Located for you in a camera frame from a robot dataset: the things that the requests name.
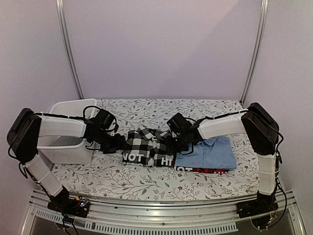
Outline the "red black shirt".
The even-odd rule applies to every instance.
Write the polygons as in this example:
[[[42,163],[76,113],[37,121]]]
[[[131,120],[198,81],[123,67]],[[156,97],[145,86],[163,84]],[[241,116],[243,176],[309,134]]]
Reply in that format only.
[[[228,173],[228,169],[210,169],[210,168],[194,168],[194,167],[183,167],[183,166],[174,166],[174,170],[177,171],[186,171],[186,172],[197,172],[197,173],[207,173],[207,174],[224,174]]]

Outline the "light blue shirt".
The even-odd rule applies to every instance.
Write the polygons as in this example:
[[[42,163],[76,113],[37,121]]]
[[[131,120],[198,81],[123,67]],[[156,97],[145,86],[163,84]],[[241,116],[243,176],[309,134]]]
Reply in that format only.
[[[237,163],[229,137],[219,136],[188,145],[177,153],[175,166],[235,170]]]

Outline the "black white plaid shirt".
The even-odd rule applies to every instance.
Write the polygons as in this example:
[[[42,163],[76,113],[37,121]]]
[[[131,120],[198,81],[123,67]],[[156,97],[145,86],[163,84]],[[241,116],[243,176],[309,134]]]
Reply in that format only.
[[[147,167],[173,167],[175,156],[166,147],[170,131],[139,126],[127,134],[122,163]]]

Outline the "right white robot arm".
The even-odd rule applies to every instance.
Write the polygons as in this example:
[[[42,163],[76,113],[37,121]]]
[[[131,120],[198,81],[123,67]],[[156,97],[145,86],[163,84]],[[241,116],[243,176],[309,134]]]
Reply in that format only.
[[[278,147],[283,140],[278,123],[257,102],[248,108],[216,117],[204,117],[191,123],[182,114],[174,115],[167,124],[174,137],[165,139],[169,151],[178,153],[190,144],[213,137],[246,134],[259,162],[259,189],[261,194],[253,202],[256,213],[264,213],[272,205],[269,197],[276,189],[276,176],[281,163]]]

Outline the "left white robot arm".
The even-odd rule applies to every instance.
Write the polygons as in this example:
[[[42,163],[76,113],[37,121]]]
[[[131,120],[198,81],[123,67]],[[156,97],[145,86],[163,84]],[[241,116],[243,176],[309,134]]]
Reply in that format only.
[[[125,137],[117,133],[119,125],[110,112],[99,109],[96,116],[86,118],[59,114],[35,113],[23,108],[7,134],[8,155],[20,162],[61,212],[69,212],[73,203],[68,191],[56,180],[39,155],[41,137],[73,137],[100,145],[99,151],[115,153],[125,147]]]

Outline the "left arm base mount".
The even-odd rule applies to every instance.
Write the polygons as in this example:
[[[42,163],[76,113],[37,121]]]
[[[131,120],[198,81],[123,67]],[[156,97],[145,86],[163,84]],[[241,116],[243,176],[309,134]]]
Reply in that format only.
[[[89,213],[90,200],[81,195],[71,198],[67,191],[51,196],[47,208],[67,215],[86,218]]]

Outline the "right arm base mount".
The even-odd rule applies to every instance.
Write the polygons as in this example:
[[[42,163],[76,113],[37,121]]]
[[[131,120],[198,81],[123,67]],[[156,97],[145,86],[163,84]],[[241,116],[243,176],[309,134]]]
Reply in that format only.
[[[256,216],[252,225],[258,230],[268,229],[277,217],[278,204],[275,194],[264,195],[257,192],[257,198],[236,204],[236,213],[239,218]]]

